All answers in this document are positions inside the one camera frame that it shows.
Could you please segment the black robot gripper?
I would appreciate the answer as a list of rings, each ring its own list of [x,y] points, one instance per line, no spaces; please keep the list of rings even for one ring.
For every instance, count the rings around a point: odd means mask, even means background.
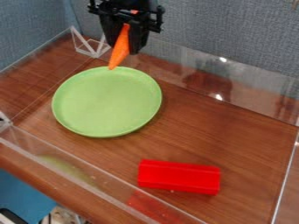
[[[107,43],[115,46],[123,24],[129,24],[129,53],[139,54],[149,31],[160,32],[164,7],[157,0],[88,0],[88,12],[99,15]]]

